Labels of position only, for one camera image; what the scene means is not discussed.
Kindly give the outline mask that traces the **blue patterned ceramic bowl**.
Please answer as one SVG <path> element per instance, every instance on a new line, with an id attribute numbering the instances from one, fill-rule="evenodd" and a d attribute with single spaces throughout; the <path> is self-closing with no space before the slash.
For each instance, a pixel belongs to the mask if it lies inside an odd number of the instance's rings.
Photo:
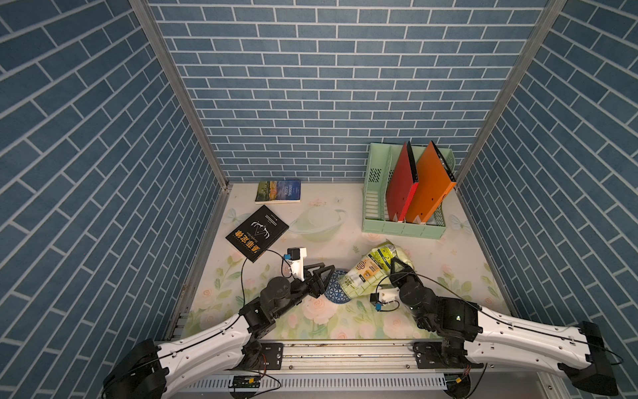
<path id="1" fill-rule="evenodd" d="M 340 284 L 340 278 L 346 274 L 345 269 L 336 269 L 329 280 L 324 296 L 334 304 L 347 304 L 352 300 Z"/>

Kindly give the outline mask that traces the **green oats bag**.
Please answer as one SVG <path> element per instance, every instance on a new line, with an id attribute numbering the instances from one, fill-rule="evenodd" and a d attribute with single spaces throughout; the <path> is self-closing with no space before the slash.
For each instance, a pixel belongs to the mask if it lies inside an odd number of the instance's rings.
<path id="1" fill-rule="evenodd" d="M 390 284 L 389 275 L 392 260 L 399 259 L 403 264 L 413 267 L 407 253 L 390 241 L 371 249 L 362 259 L 339 279 L 339 284 L 349 299 L 372 294 L 377 284 Z"/>

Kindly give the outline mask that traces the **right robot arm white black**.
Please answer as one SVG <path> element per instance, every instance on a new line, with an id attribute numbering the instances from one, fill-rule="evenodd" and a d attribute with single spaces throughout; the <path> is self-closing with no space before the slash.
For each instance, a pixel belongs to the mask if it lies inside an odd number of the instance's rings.
<path id="1" fill-rule="evenodd" d="M 442 339 L 447 367 L 505 364 L 566 377 L 583 392 L 606 397 L 619 389 L 601 330 L 595 323 L 558 327 L 517 319 L 454 294 L 440 297 L 405 268 L 389 276 L 419 329 Z"/>

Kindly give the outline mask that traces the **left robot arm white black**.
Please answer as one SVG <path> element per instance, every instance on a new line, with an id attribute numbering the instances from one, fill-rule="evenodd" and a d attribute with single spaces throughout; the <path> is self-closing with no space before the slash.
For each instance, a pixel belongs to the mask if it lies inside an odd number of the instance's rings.
<path id="1" fill-rule="evenodd" d="M 336 269 L 305 266 L 302 277 L 275 277 L 224 322 L 173 342 L 139 342 L 103 382 L 103 398 L 170 398 L 214 372 L 259 368 L 260 340 L 306 297 L 325 294 Z"/>

